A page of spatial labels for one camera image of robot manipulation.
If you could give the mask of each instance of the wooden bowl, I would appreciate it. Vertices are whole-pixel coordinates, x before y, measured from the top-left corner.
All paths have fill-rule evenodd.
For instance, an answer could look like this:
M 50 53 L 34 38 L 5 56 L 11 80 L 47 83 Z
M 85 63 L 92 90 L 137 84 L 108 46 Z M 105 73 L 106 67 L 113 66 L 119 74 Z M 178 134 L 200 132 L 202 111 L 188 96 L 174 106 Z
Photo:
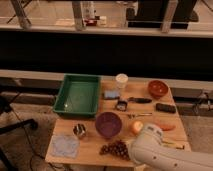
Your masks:
M 168 93 L 168 86 L 159 80 L 150 81 L 148 84 L 148 91 L 155 99 L 160 99 Z

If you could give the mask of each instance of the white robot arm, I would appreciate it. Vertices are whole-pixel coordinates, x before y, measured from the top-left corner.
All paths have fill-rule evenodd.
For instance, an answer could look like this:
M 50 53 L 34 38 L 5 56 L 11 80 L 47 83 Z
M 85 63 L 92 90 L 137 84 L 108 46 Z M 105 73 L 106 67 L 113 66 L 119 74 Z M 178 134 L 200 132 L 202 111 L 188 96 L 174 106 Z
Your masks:
M 138 137 L 128 145 L 130 159 L 164 171 L 213 171 L 213 155 L 161 146 L 162 130 L 146 124 Z

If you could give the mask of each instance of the purple bowl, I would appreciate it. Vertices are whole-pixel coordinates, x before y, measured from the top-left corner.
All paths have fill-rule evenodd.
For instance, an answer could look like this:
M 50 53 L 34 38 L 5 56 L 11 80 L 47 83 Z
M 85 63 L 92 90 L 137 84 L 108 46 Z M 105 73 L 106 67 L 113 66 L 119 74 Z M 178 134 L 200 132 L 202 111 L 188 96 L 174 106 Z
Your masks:
M 97 116 L 95 127 L 100 135 L 109 139 L 120 132 L 122 122 L 119 116 L 115 113 L 104 112 Z

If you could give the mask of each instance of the green plastic tray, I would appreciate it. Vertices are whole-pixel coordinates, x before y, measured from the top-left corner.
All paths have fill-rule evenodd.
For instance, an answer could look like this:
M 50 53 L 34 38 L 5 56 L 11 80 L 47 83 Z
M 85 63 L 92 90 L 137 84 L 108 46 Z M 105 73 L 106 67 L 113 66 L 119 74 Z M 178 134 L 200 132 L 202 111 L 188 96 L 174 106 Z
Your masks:
M 53 111 L 62 117 L 94 117 L 99 94 L 100 76 L 66 74 Z

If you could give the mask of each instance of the paper cup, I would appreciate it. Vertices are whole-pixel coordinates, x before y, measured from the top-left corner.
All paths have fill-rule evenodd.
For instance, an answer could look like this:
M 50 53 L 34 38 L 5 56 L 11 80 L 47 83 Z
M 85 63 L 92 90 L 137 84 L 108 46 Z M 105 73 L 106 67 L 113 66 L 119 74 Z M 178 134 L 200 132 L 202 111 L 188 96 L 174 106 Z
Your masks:
M 118 74 L 115 77 L 115 80 L 117 88 L 124 89 L 128 81 L 128 76 L 126 74 Z

